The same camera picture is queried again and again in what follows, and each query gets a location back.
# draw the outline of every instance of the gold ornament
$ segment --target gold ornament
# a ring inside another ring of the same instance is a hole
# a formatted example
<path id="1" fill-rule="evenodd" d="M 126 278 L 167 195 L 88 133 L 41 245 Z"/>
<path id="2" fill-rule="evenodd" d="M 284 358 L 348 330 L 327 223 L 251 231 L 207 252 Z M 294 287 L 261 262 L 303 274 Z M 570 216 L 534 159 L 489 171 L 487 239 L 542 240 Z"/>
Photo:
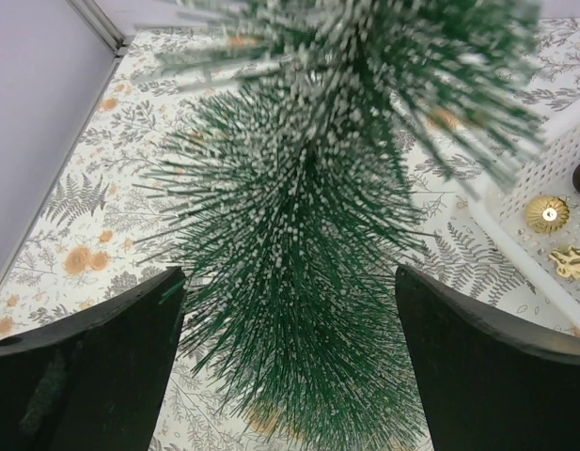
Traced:
<path id="1" fill-rule="evenodd" d="M 570 208 L 565 201 L 552 195 L 541 195 L 525 208 L 527 225 L 539 233 L 556 232 L 570 219 Z"/>
<path id="2" fill-rule="evenodd" d="M 549 258 L 556 263 L 556 273 L 561 277 L 580 279 L 580 249 L 573 246 L 554 249 Z"/>

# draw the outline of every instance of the white plastic basket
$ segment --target white plastic basket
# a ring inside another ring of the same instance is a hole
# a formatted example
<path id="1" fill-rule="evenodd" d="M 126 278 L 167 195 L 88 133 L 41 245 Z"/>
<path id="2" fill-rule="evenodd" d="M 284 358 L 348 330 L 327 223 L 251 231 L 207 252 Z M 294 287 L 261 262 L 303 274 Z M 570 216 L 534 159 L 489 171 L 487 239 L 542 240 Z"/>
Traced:
<path id="1" fill-rule="evenodd" d="M 543 125 L 546 149 L 537 162 L 527 163 L 517 186 L 504 193 L 483 176 L 470 202 L 474 220 L 493 239 L 529 282 L 580 329 L 580 280 L 556 275 L 549 253 L 562 245 L 580 248 L 580 194 L 572 173 L 580 164 L 580 100 Z M 525 207 L 539 195 L 556 195 L 570 207 L 570 220 L 552 234 L 534 232 L 525 223 Z"/>

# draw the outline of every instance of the leaf pattern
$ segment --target leaf pattern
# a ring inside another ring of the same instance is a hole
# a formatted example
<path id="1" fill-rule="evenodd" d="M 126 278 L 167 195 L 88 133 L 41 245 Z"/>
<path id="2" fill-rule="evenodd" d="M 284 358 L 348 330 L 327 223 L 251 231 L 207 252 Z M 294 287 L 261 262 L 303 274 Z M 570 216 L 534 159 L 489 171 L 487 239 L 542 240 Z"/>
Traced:
<path id="1" fill-rule="evenodd" d="M 110 299 L 166 267 L 168 262 L 158 257 L 144 260 L 170 247 L 173 237 L 138 240 L 166 229 L 170 204 L 135 185 L 145 184 L 139 175 L 164 157 L 158 146 L 163 132 L 191 120 L 195 97 L 181 95 L 174 78 L 138 84 L 132 79 L 155 67 L 158 53 L 181 52 L 221 37 L 216 30 L 166 29 L 141 33 L 133 41 L 0 290 L 0 319 L 11 319 L 14 333 Z M 580 98 L 580 19 L 544 21 L 538 57 L 541 72 L 520 100 L 550 117 Z M 456 184 L 444 184 L 444 174 L 413 137 L 398 130 L 394 139 L 412 168 L 414 201 L 428 218 L 417 231 L 435 235 L 425 252 L 412 256 L 412 264 L 482 302 L 575 334 L 572 324 L 481 232 L 469 216 L 466 197 Z M 454 143 L 444 144 L 461 179 L 478 176 L 475 161 Z M 102 236 L 108 239 L 101 241 Z M 78 247 L 91 255 L 107 253 L 108 266 L 100 272 L 66 273 L 66 258 Z M 149 451 L 295 449 L 283 437 L 267 442 L 234 416 L 232 406 L 221 411 L 218 386 L 209 381 L 214 368 L 192 371 L 207 349 L 178 355 Z M 433 451 L 429 437 L 416 451 Z"/>

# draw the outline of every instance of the floral tablecloth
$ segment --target floral tablecloth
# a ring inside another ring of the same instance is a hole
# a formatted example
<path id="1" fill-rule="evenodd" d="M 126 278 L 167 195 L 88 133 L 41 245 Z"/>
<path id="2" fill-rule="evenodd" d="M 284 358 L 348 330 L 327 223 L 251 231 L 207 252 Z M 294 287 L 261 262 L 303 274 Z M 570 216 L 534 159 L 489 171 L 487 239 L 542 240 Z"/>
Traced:
<path id="1" fill-rule="evenodd" d="M 159 211 L 166 202 L 147 199 L 133 183 L 162 156 L 156 144 L 180 125 L 187 94 L 179 92 L 174 79 L 134 84 L 131 78 L 155 66 L 154 53 L 217 38 L 200 30 L 167 30 L 135 39 L 0 290 L 0 338 L 107 300 L 162 269 L 158 260 L 139 262 L 166 248 L 170 238 L 134 241 L 161 229 Z M 580 98 L 580 19 L 544 21 L 538 57 L 541 76 L 523 101 L 549 117 Z M 431 159 L 408 135 L 402 137 L 417 202 L 428 216 L 421 229 L 438 236 L 419 258 L 424 271 L 512 314 L 577 334 L 496 251 L 468 214 L 458 185 L 444 184 Z M 446 147 L 453 144 L 446 140 Z M 463 179 L 481 172 L 458 150 L 450 161 Z M 199 350 L 175 363 L 150 451 L 286 449 L 282 438 L 264 443 L 266 425 L 248 427 L 243 419 L 217 411 L 216 387 L 206 382 L 206 374 L 190 373 L 198 357 Z M 430 451 L 429 440 L 418 449 Z"/>

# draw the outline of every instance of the artificial christmas tree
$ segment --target artificial christmas tree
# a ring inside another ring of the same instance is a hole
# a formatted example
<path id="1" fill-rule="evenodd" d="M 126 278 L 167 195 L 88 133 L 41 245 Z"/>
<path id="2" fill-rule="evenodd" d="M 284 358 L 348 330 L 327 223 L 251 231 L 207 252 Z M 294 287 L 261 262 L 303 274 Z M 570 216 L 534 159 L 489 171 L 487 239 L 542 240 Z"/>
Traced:
<path id="1" fill-rule="evenodd" d="M 535 118 L 512 99 L 531 73 L 537 8 L 191 6 L 213 8 L 212 26 L 246 45 L 163 54 L 151 76 L 199 70 L 192 87 L 205 87 L 222 83 L 214 69 L 262 64 L 236 73 L 237 92 L 193 104 L 186 130 L 163 143 L 170 159 L 149 174 L 159 195 L 180 200 L 171 260 L 190 279 L 211 279 L 188 299 L 182 345 L 208 343 L 196 369 L 212 365 L 238 412 L 304 447 L 413 445 L 424 422 L 391 274 L 419 249 L 421 214 L 395 138 L 411 134 L 450 178 L 431 120 L 511 183 L 528 158 L 511 137 L 538 141 Z"/>

